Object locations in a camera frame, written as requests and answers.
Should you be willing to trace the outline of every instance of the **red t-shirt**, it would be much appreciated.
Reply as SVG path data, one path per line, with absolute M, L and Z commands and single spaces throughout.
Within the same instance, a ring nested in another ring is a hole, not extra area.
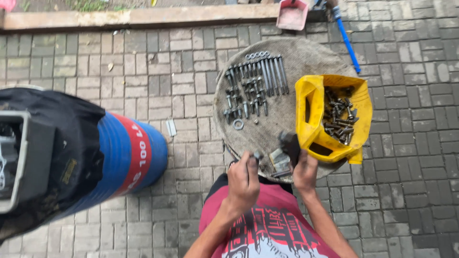
M 199 234 L 228 196 L 223 186 L 210 196 L 202 209 Z M 339 258 L 301 214 L 297 199 L 279 185 L 260 184 L 252 209 L 233 223 L 212 258 Z

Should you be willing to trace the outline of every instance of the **yellow container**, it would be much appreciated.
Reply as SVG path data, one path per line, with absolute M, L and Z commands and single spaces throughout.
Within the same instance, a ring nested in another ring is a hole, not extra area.
M 331 87 L 339 98 L 346 97 L 341 88 L 354 87 L 349 100 L 353 104 L 352 109 L 358 109 L 359 120 L 354 124 L 354 134 L 349 146 L 335 140 L 324 130 L 322 124 L 325 106 L 324 86 Z M 332 163 L 347 158 L 350 164 L 361 164 L 362 145 L 368 138 L 373 115 L 367 82 L 341 75 L 306 75 L 297 81 L 295 89 L 297 92 L 296 130 L 301 148 L 323 162 Z M 306 121 L 307 109 L 310 110 L 308 121 Z

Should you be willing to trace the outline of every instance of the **washer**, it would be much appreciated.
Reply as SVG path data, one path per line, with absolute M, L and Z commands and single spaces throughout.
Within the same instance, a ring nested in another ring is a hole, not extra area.
M 234 129 L 236 129 L 236 130 L 238 130 L 238 131 L 239 131 L 239 130 L 242 130 L 242 128 L 244 128 L 244 121 L 243 121 L 242 119 L 240 119 L 240 118 L 234 119 L 233 127 L 234 127 Z

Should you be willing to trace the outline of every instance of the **dirt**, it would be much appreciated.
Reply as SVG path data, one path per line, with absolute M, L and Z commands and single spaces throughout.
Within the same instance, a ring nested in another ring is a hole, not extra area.
M 76 9 L 83 10 L 82 5 L 86 0 L 17 0 L 13 12 L 40 12 L 40 11 L 70 11 Z M 125 10 L 133 8 L 150 8 L 151 0 L 109 0 L 107 4 L 99 0 L 92 1 L 94 5 L 84 8 L 85 11 L 96 11 L 95 7 L 101 10 Z M 175 7 L 175 6 L 209 6 L 224 5 L 225 0 L 157 0 L 155 7 Z

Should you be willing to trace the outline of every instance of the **blue pipe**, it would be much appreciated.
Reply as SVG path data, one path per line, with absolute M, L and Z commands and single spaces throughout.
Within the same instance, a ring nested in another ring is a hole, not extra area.
M 341 35 L 344 40 L 344 44 L 346 44 L 347 51 L 349 52 L 349 55 L 351 56 L 352 63 L 354 64 L 355 71 L 357 73 L 360 72 L 360 65 L 357 62 L 357 58 L 355 57 L 354 49 L 352 49 L 351 43 L 349 42 L 349 38 L 347 37 L 346 30 L 344 29 L 343 22 L 341 20 L 341 11 L 339 6 L 335 6 L 332 9 L 334 18 L 336 20 L 336 23 L 338 24 L 338 28 L 340 29 Z

